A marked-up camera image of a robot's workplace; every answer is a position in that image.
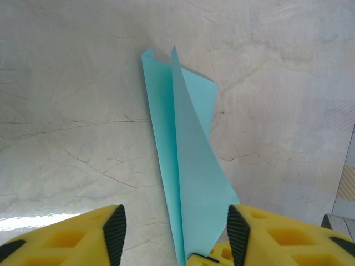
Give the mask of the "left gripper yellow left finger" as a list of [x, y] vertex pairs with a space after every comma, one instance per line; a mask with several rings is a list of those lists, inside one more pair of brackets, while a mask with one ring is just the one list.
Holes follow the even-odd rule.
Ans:
[[120, 265], [126, 236], [122, 204], [37, 228], [1, 245], [1, 265]]

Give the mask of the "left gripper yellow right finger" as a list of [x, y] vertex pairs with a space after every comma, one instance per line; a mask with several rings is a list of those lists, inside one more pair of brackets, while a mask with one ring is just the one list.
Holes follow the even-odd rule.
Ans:
[[247, 205], [229, 206], [227, 234], [235, 265], [354, 265], [344, 234]]

